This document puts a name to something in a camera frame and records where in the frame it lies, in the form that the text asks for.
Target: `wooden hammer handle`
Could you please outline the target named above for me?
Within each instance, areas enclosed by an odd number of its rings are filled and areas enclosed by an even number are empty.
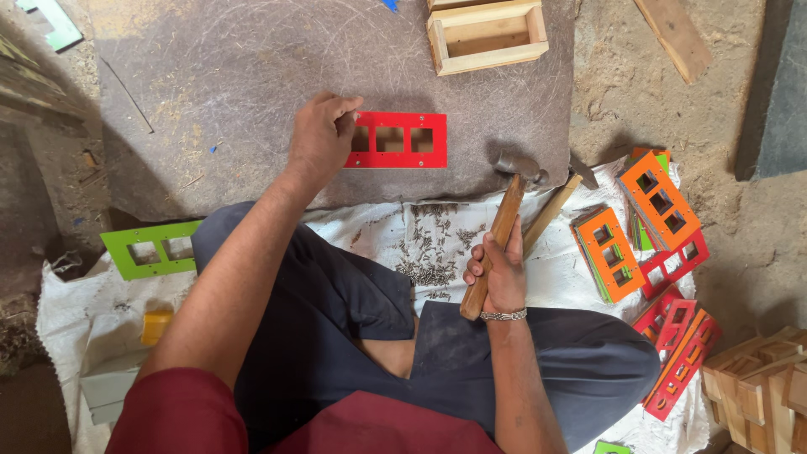
[[[535,218],[533,223],[529,225],[527,230],[524,232],[523,251],[525,257],[529,253],[529,250],[533,248],[535,242],[538,241],[541,233],[544,233],[546,226],[558,216],[560,209],[563,208],[563,204],[569,200],[571,193],[575,191],[582,180],[583,177],[578,174],[573,174],[571,178],[569,178],[569,182],[566,183],[566,186],[561,187],[552,195],[550,201],[544,205],[544,208],[542,208],[541,212],[538,213],[538,216]]]
[[[507,240],[510,238],[510,231],[512,225],[516,222],[516,215],[518,208],[521,207],[521,199],[524,198],[524,189],[527,186],[527,181],[519,174],[514,174],[510,187],[504,193],[502,203],[499,205],[499,211],[496,212],[496,217],[493,220],[491,233],[496,239],[496,242],[504,248],[507,245]],[[465,296],[462,298],[462,303],[459,305],[459,313],[468,320],[474,321],[479,317],[482,312],[482,304],[485,302],[487,296],[487,273],[493,268],[491,260],[485,255],[482,259],[482,269],[484,273],[476,278],[473,285],[469,285],[465,291]]]

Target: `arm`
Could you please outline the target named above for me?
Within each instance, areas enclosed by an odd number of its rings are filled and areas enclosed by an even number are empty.
[[[502,250],[493,235],[485,233],[482,245],[471,250],[466,283],[482,275],[480,261],[487,254],[493,268],[487,277],[488,294],[484,312],[513,313],[525,305],[527,283],[521,257],[521,217]],[[496,396],[495,441],[507,454],[540,452],[568,454],[541,381],[533,336],[525,318],[516,321],[487,321]]]
[[[286,169],[219,248],[137,380],[184,367],[235,385],[297,221],[345,164],[361,105],[322,92],[297,112]]]

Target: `metal bracelet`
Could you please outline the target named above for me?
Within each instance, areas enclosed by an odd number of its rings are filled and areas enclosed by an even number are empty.
[[[527,317],[527,308],[525,307],[514,313],[482,312],[479,314],[479,318],[483,320],[521,320],[525,317]]]

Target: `maroon shirt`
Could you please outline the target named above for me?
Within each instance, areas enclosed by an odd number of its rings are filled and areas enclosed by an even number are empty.
[[[107,453],[247,452],[232,391],[194,368],[153,373],[126,395]],[[501,453],[473,421],[357,391],[262,454]]]

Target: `right hand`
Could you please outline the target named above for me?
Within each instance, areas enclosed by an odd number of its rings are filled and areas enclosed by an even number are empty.
[[[527,277],[524,273],[522,244],[521,215],[518,215],[504,250],[496,243],[493,233],[490,232],[485,233],[481,245],[476,245],[470,250],[468,269],[462,273],[462,279],[466,284],[472,285],[476,282],[476,278],[484,273],[481,262],[485,255],[493,263],[493,268],[487,274],[487,296],[482,311],[514,313],[524,307]]]
[[[333,179],[350,155],[361,96],[322,91],[295,115],[286,172],[309,182],[315,194]]]

